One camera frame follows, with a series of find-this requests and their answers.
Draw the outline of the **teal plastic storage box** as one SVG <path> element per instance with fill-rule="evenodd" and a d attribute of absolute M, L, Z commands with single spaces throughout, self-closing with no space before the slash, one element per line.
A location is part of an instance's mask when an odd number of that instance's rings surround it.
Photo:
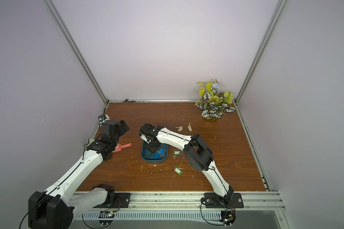
<path fill-rule="evenodd" d="M 160 154 L 160 149 L 164 150 L 164 157 L 159 157 L 159 159 L 155 160 L 154 156 L 156 154 Z M 160 147 L 154 151 L 151 152 L 150 150 L 147 149 L 147 143 L 143 141 L 142 143 L 142 151 L 141 151 L 141 157 L 144 161 L 148 163 L 162 163 L 167 159 L 168 156 L 168 145 L 167 144 L 161 144 Z"/>

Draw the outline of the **yellow tag key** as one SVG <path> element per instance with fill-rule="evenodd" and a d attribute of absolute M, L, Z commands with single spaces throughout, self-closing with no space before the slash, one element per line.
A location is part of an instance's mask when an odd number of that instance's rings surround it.
<path fill-rule="evenodd" d="M 192 132 L 192 131 L 193 131 L 192 126 L 191 126 L 191 123 L 189 123 L 189 125 L 188 125 L 188 130 L 189 130 L 189 132 Z"/>
<path fill-rule="evenodd" d="M 179 126 L 179 127 L 176 127 L 176 129 L 177 129 L 177 132 L 181 132 L 181 131 L 184 130 L 184 127 L 183 126 Z"/>

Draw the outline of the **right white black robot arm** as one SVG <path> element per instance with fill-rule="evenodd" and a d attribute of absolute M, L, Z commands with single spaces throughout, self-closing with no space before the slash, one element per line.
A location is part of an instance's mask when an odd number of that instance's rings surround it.
<path fill-rule="evenodd" d="M 146 123 L 140 128 L 139 136 L 151 152 L 157 150 L 162 144 L 183 151 L 190 166 L 202 172 L 210 182 L 217 196 L 217 204 L 222 207 L 233 205 L 234 190 L 219 172 L 212 149 L 200 135 L 183 135 L 161 125 L 154 127 Z"/>

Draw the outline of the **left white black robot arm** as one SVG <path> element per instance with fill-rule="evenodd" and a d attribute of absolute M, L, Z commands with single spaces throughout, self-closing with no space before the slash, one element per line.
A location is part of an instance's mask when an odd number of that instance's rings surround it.
<path fill-rule="evenodd" d="M 67 229 L 80 215 L 93 207 L 114 207 L 117 200 L 113 186 L 100 184 L 78 198 L 73 194 L 89 174 L 109 160 L 119 138 L 129 131 L 125 121 L 106 120 L 97 138 L 84 148 L 81 158 L 45 191 L 36 191 L 28 200 L 28 226 L 31 229 Z"/>

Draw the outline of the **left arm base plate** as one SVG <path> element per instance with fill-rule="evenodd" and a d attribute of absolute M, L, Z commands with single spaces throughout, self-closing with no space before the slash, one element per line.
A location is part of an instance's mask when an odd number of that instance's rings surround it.
<path fill-rule="evenodd" d="M 97 205 L 94 208 L 120 208 L 120 209 L 127 209 L 129 207 L 129 203 L 131 200 L 131 193 L 128 192 L 121 192 L 121 193 L 116 193 L 115 198 L 112 202 L 110 203 L 103 203 L 101 205 Z"/>

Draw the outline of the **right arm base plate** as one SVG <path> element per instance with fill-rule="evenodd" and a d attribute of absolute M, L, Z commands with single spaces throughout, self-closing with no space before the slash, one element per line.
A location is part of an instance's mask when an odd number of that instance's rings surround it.
<path fill-rule="evenodd" d="M 240 193 L 229 194 L 227 197 L 221 197 L 214 192 L 205 193 L 200 202 L 206 208 L 244 208 L 243 198 Z"/>

